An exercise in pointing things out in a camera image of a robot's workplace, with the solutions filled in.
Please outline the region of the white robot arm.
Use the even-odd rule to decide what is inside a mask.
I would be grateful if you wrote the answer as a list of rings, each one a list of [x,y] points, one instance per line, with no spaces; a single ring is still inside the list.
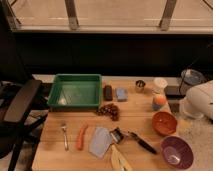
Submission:
[[[194,119],[206,116],[213,120],[213,80],[188,89],[179,101],[179,111]]]

